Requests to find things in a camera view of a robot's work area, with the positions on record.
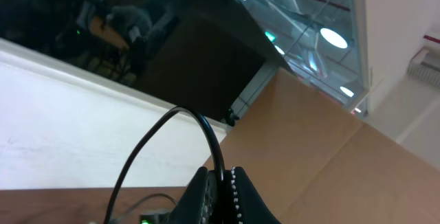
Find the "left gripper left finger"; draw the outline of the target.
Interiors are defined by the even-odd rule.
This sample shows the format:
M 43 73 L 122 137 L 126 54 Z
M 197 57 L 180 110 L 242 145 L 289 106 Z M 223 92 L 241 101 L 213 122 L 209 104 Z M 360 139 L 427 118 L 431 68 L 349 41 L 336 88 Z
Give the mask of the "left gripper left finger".
M 200 167 L 188 184 L 168 224 L 208 223 L 217 202 L 217 180 L 213 171 Z

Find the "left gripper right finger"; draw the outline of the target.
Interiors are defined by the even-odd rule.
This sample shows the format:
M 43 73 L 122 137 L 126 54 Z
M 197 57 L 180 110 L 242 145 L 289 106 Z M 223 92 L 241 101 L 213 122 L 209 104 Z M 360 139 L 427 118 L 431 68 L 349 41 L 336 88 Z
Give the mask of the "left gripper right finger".
M 221 218 L 227 224 L 280 224 L 242 167 L 225 172 Z

